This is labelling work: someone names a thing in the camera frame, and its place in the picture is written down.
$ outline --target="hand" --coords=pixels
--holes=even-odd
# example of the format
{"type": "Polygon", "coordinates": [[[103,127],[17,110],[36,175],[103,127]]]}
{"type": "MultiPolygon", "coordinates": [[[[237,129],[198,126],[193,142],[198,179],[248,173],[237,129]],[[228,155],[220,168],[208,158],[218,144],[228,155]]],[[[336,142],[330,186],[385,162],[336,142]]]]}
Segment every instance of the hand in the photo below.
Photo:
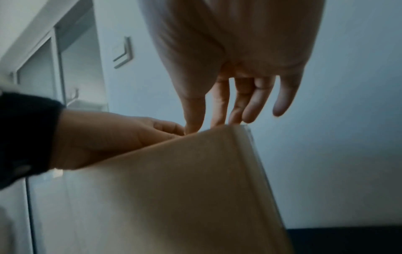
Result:
{"type": "Polygon", "coordinates": [[[50,167],[78,169],[182,135],[184,128],[173,122],[64,110],[54,134],[50,167]]]}
{"type": "Polygon", "coordinates": [[[205,95],[214,98],[211,126],[253,122],[281,77],[273,114],[296,95],[320,25],[324,0],[141,0],[149,32],[180,97],[186,133],[201,128],[205,95]]]}

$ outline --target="black sleeve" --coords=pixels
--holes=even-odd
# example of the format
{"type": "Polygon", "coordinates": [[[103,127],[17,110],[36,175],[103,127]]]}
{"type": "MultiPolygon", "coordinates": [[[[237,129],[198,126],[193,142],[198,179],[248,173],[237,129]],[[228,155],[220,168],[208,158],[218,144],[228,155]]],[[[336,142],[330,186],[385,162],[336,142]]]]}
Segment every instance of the black sleeve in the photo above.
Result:
{"type": "Polygon", "coordinates": [[[63,105],[55,100],[0,95],[0,189],[49,169],[52,139],[63,105]]]}

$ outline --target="finger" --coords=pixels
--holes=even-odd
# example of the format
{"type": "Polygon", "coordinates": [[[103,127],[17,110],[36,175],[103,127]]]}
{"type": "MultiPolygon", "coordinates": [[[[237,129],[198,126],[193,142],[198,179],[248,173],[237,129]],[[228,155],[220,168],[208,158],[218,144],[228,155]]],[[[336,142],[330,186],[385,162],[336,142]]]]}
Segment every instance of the finger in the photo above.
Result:
{"type": "Polygon", "coordinates": [[[152,118],[152,126],[153,126],[153,128],[155,128],[159,131],[163,131],[163,132],[167,132],[167,133],[171,133],[171,134],[175,134],[175,135],[179,135],[179,136],[184,135],[184,127],[178,123],[152,118]]]}
{"type": "Polygon", "coordinates": [[[234,102],[234,107],[229,117],[229,124],[240,124],[244,109],[250,102],[251,95],[254,92],[253,78],[236,78],[234,79],[237,94],[234,102]]]}
{"type": "Polygon", "coordinates": [[[185,98],[181,97],[186,126],[184,134],[191,134],[201,129],[205,117],[205,97],[185,98]]]}
{"type": "Polygon", "coordinates": [[[281,116],[290,107],[302,81],[303,72],[281,76],[281,89],[273,107],[273,115],[281,116]]]}
{"type": "Polygon", "coordinates": [[[213,111],[211,128],[225,124],[229,104],[229,80],[217,81],[212,87],[213,111]]]}
{"type": "Polygon", "coordinates": [[[252,123],[260,114],[275,84],[275,76],[255,78],[254,84],[253,95],[242,115],[242,120],[245,123],[252,123]]]}
{"type": "Polygon", "coordinates": [[[151,127],[145,127],[141,130],[141,133],[139,133],[138,137],[142,147],[146,147],[171,139],[176,139],[180,136],[159,131],[151,127]]]}

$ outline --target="brown cardboard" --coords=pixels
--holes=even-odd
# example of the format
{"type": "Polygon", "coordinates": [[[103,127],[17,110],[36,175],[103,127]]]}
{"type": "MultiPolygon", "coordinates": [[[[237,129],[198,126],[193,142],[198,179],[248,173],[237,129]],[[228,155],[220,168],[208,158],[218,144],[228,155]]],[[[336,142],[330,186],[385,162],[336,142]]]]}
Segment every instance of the brown cardboard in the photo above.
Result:
{"type": "MultiPolygon", "coordinates": [[[[83,254],[293,253],[244,126],[151,146],[63,178],[72,245],[83,254]]],[[[51,223],[41,220],[45,231],[51,223]]]]}

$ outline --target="black jacket sleeve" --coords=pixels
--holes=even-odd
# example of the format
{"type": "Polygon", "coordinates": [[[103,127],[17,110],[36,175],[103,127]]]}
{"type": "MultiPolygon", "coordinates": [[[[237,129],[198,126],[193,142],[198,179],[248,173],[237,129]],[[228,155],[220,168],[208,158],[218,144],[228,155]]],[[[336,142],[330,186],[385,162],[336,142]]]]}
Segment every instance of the black jacket sleeve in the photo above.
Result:
{"type": "Polygon", "coordinates": [[[62,109],[55,100],[1,93],[0,189],[49,169],[53,134],[62,109]]]}

